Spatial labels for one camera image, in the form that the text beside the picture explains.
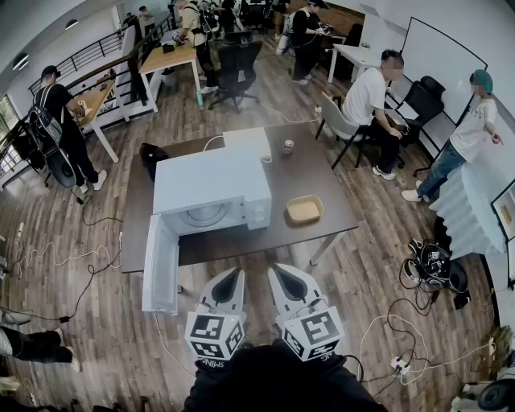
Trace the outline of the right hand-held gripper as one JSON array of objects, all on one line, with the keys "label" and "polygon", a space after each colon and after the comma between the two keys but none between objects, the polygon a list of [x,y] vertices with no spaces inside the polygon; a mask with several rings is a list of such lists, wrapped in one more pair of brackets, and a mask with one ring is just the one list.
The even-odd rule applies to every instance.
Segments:
[{"label": "right hand-held gripper", "polygon": [[279,339],[301,361],[334,352],[344,334],[340,315],[328,297],[321,296],[315,279],[286,264],[273,264],[268,276],[278,310]]}]

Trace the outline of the beige rectangular tray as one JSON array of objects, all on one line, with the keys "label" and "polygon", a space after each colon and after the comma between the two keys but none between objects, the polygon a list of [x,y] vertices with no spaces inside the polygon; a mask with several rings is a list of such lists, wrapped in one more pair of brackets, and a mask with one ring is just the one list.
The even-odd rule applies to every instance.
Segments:
[{"label": "beige rectangular tray", "polygon": [[291,199],[286,205],[286,214],[292,224],[307,224],[318,220],[324,213],[321,199],[316,195]]}]

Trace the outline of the white microwave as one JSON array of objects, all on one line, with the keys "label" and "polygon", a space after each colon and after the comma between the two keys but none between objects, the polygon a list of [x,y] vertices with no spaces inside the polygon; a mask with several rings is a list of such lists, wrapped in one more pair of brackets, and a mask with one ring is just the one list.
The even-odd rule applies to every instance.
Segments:
[{"label": "white microwave", "polygon": [[[186,225],[179,213],[205,205],[229,204],[216,225]],[[272,195],[262,161],[241,147],[188,154],[157,163],[143,272],[142,309],[178,312],[179,239],[244,225],[270,224]]]}]

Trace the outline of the person's left forearm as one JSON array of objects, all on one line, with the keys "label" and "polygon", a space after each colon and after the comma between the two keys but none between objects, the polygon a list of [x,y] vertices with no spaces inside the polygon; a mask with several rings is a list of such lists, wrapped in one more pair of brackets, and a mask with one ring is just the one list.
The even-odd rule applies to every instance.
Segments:
[{"label": "person's left forearm", "polygon": [[203,358],[196,362],[196,379],[182,412],[244,412],[244,394],[249,384],[243,369],[244,350],[231,360],[216,363]]}]

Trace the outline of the person's right forearm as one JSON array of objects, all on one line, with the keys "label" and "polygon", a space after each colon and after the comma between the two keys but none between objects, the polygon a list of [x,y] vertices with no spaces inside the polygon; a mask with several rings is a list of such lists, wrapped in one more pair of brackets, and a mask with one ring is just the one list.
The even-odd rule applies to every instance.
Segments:
[{"label": "person's right forearm", "polygon": [[334,353],[314,360],[324,405],[329,412],[389,412],[344,367],[347,358]]}]

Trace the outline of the glass microwave turntable plate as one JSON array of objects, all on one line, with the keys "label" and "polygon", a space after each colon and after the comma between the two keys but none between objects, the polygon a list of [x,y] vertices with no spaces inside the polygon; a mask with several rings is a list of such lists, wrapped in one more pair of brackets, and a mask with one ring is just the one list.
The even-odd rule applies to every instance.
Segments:
[{"label": "glass microwave turntable plate", "polygon": [[229,204],[219,203],[192,208],[179,213],[179,218],[186,225],[205,228],[216,225],[227,214]]}]

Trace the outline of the person's own body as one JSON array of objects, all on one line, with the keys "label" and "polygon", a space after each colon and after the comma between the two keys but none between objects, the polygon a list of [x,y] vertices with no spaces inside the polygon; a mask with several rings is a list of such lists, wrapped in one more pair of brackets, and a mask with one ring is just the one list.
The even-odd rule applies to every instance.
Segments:
[{"label": "person's own body", "polygon": [[239,351],[222,396],[224,412],[314,412],[328,403],[325,364],[301,361],[283,344]]}]

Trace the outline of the white power strip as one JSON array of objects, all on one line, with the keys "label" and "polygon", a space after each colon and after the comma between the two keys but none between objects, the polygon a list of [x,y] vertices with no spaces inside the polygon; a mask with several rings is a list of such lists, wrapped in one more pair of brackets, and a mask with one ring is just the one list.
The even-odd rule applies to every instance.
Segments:
[{"label": "white power strip", "polygon": [[410,371],[410,364],[406,363],[401,357],[394,357],[390,362],[390,366],[393,369],[394,376],[400,382],[403,382]]}]

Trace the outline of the black backpack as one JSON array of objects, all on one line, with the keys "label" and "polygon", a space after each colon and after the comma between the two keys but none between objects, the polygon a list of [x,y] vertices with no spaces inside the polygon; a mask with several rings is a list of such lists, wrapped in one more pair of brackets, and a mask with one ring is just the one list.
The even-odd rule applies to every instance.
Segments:
[{"label": "black backpack", "polygon": [[142,165],[150,176],[150,180],[154,182],[157,163],[169,159],[167,152],[159,146],[144,142],[140,146],[139,155]]}]

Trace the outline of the grey chair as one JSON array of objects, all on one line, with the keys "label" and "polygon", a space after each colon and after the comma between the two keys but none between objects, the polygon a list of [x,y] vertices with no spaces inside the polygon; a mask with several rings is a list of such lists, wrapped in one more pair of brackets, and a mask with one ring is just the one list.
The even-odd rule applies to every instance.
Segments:
[{"label": "grey chair", "polygon": [[336,168],[352,144],[356,145],[358,148],[358,155],[355,163],[355,168],[358,168],[361,163],[365,143],[369,140],[369,134],[366,130],[368,127],[359,126],[349,121],[341,112],[341,103],[342,97],[331,97],[326,93],[322,93],[321,102],[319,104],[321,122],[317,129],[315,140],[319,139],[323,128],[327,126],[336,137],[337,141],[345,141],[345,146],[336,158],[335,162],[332,164],[332,169]]}]

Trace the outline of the white corrugated sheet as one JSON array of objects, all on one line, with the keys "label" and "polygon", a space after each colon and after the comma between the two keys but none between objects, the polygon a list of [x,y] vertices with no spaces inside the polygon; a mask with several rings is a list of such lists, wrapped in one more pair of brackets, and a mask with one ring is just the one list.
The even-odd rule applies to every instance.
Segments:
[{"label": "white corrugated sheet", "polygon": [[429,209],[443,218],[451,238],[451,259],[470,253],[504,253],[505,236],[488,200],[479,170],[465,163],[439,188]]}]

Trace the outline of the black framed board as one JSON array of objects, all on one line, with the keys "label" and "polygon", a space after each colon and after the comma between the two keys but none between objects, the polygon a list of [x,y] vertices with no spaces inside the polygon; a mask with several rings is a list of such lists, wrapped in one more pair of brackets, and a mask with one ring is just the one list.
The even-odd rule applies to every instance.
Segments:
[{"label": "black framed board", "polygon": [[507,241],[511,241],[515,238],[515,187],[503,191],[492,202],[492,206]]}]

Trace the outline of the wooden desk with white legs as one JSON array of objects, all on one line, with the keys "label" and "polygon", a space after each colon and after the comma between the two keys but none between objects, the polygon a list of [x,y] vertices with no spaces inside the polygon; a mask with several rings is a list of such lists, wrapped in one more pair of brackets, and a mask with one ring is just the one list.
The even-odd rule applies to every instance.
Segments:
[{"label": "wooden desk with white legs", "polygon": [[96,84],[92,89],[82,93],[80,96],[77,96],[73,100],[77,104],[82,102],[84,104],[84,110],[86,112],[84,117],[79,117],[78,115],[76,115],[76,124],[80,128],[90,125],[98,140],[105,148],[105,151],[108,153],[109,157],[112,159],[114,163],[118,163],[118,156],[115,154],[113,148],[106,139],[97,121],[97,115],[99,114],[99,110],[101,106],[105,103],[105,100],[108,94],[112,91],[113,86],[114,80],[107,80],[102,84]]},{"label": "wooden desk with white legs", "polygon": [[146,77],[147,74],[163,71],[165,69],[173,68],[183,64],[190,64],[192,66],[196,85],[196,98],[198,105],[202,107],[204,105],[204,101],[200,87],[199,70],[197,68],[196,50],[191,45],[178,46],[175,47],[174,51],[167,53],[163,51],[162,47],[157,47],[150,52],[146,61],[142,64],[142,67],[139,70],[139,74],[142,78],[142,83],[146,91],[146,103],[143,102],[142,97],[140,98],[142,104],[146,105],[149,103],[153,111],[155,113],[158,112],[158,107],[150,89],[150,83]]}]

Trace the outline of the black mesh office chair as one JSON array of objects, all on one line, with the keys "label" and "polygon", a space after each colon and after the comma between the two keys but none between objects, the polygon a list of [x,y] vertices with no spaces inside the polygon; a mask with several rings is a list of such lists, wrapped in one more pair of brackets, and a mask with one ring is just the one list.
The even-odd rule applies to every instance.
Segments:
[{"label": "black mesh office chair", "polygon": [[429,165],[415,169],[413,177],[417,177],[419,173],[424,171],[429,171],[441,153],[442,149],[437,147],[430,135],[424,130],[424,126],[443,112],[442,95],[444,91],[445,88],[437,80],[431,76],[424,76],[421,80],[412,83],[406,96],[394,109],[406,124],[402,131],[405,135],[402,139],[404,147],[418,142],[420,134],[422,134],[437,150]]}]

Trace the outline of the whiteboard with black frame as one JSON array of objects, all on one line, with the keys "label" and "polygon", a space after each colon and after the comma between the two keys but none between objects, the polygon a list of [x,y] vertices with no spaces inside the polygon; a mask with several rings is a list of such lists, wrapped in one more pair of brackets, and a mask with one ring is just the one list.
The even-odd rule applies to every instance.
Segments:
[{"label": "whiteboard with black frame", "polygon": [[444,88],[443,112],[455,123],[461,121],[472,99],[470,75],[488,64],[461,43],[431,25],[412,17],[402,48],[404,75],[414,82],[424,76]]}]

